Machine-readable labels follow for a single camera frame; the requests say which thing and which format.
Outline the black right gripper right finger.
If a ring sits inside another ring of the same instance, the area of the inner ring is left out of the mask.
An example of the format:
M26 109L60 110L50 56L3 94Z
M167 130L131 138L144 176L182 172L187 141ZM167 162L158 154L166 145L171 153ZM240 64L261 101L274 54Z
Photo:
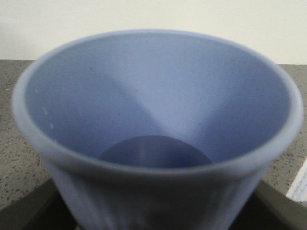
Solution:
M231 230L305 230L307 204L287 198L261 181L231 225Z

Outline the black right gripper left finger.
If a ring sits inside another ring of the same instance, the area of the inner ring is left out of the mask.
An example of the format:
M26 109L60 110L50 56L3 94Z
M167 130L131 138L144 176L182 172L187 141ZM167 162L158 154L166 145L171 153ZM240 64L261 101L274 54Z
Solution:
M77 223L52 179L0 211L2 230L74 230Z

